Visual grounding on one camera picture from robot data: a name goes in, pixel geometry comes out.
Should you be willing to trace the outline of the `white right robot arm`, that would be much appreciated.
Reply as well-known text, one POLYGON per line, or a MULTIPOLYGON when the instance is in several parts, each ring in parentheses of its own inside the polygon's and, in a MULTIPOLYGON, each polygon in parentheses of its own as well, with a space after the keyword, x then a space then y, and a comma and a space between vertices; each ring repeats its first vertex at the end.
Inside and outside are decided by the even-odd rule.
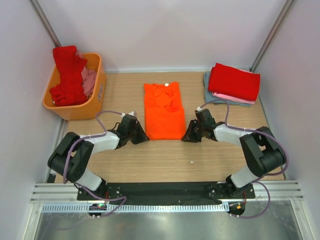
POLYGON ((245 166, 229 175, 225 183, 212 188, 216 193, 221 191, 223 197, 243 197, 253 182, 287 163, 284 148, 268 127, 246 129, 223 121, 216 122, 208 109, 197 110, 195 116, 196 119, 190 121, 181 139, 183 142, 200 143, 202 138, 206 138, 230 143, 242 149, 245 166))

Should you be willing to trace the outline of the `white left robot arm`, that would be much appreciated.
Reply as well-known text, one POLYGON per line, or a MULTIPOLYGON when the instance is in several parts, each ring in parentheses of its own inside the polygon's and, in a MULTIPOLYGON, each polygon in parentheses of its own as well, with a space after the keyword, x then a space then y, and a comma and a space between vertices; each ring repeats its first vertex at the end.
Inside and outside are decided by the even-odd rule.
POLYGON ((105 129, 99 134, 78 135, 68 132, 49 157, 47 165, 64 181, 79 188, 80 200, 102 200, 107 196, 107 183, 88 169, 91 155, 117 150, 128 142, 137 145, 149 140, 138 119, 134 115, 124 114, 114 128, 105 129))

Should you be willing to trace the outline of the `orange t shirt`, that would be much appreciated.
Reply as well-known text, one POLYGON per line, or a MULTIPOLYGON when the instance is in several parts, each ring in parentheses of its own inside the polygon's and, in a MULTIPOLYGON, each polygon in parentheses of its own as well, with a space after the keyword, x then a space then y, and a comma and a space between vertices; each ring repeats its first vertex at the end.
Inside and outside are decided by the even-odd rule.
POLYGON ((146 135, 150 140, 181 140, 186 120, 179 83, 145 83, 143 87, 146 135))

